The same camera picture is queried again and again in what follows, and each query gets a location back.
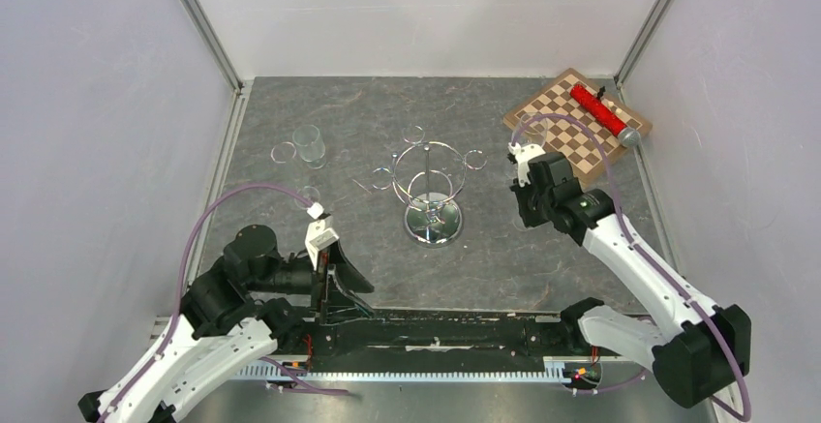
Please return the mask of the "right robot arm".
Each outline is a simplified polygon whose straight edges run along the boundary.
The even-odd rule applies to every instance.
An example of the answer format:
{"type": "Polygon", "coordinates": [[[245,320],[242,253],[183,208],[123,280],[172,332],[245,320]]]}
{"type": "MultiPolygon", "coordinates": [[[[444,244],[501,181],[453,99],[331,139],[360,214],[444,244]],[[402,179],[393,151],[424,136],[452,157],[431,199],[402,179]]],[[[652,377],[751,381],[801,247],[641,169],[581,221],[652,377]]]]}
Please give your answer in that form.
{"type": "Polygon", "coordinates": [[[535,144],[513,144],[508,160],[517,176],[511,191],[525,227],[550,224],[602,261],[645,307],[648,319],[620,314],[597,299],[565,309],[559,328],[572,353],[605,348],[651,372],[683,408],[714,399],[737,384],[740,420],[751,404],[745,377],[751,355],[751,319],[739,306],[723,308],[693,287],[657,254],[613,197],[585,191],[568,158],[535,144]]]}

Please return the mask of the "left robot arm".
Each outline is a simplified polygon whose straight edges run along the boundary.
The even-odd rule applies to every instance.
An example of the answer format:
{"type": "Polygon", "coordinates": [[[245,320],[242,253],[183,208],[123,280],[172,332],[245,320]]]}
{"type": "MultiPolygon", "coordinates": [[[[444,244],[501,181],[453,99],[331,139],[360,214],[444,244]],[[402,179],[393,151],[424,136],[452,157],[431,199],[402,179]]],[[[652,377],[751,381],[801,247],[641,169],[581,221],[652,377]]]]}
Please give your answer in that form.
{"type": "Polygon", "coordinates": [[[359,294],[373,285],[344,255],[329,220],[310,223],[304,250],[282,257],[274,230],[240,229],[180,300],[175,323],[119,382],[78,401],[87,422],[179,422],[246,365],[307,340],[304,313],[290,295],[308,295],[325,319],[337,291],[368,316],[359,294]]]}

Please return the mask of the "chrome wine glass rack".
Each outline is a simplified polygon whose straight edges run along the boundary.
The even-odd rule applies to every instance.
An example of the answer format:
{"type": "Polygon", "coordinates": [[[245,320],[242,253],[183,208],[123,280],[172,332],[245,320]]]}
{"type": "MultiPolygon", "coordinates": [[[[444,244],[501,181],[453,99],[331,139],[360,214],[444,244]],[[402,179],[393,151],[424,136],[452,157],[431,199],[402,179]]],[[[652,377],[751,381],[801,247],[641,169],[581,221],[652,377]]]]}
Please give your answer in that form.
{"type": "Polygon", "coordinates": [[[425,130],[409,124],[402,130],[400,149],[389,163],[372,171],[372,187],[390,191],[404,206],[402,228],[416,244],[440,248],[461,234],[465,217],[457,198],[464,191],[469,173],[486,167],[487,157],[479,149],[460,151],[428,138],[425,130]]]}

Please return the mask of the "clear wine glass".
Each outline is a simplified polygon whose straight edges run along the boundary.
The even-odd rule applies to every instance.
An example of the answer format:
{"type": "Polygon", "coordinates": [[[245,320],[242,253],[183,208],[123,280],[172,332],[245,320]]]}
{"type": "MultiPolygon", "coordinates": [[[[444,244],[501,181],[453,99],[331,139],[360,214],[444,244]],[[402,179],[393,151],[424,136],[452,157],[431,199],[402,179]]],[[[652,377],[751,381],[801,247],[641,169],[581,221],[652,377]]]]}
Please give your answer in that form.
{"type": "Polygon", "coordinates": [[[299,196],[311,201],[310,204],[305,205],[301,200],[295,199],[293,203],[297,208],[307,209],[314,202],[319,201],[319,190],[309,184],[308,177],[303,172],[293,143],[284,141],[274,145],[270,157],[277,181],[295,190],[299,196]]]}
{"type": "Polygon", "coordinates": [[[521,110],[514,115],[513,133],[518,133],[516,142],[522,146],[535,144],[544,146],[546,143],[546,130],[543,122],[532,121],[532,118],[537,116],[538,112],[527,112],[521,110]]]}
{"type": "Polygon", "coordinates": [[[326,149],[318,127],[298,127],[292,134],[292,142],[299,158],[308,168],[320,169],[325,166],[326,149]]]}
{"type": "Polygon", "coordinates": [[[515,214],[513,215],[513,217],[512,217],[512,224],[513,224],[514,228],[515,228],[516,230],[518,230],[518,231],[529,231],[529,230],[532,230],[532,228],[531,228],[531,227],[529,227],[529,226],[525,223],[525,221],[523,220],[523,218],[521,217],[521,215],[520,215],[520,214],[518,214],[518,213],[515,213],[515,214]]]}

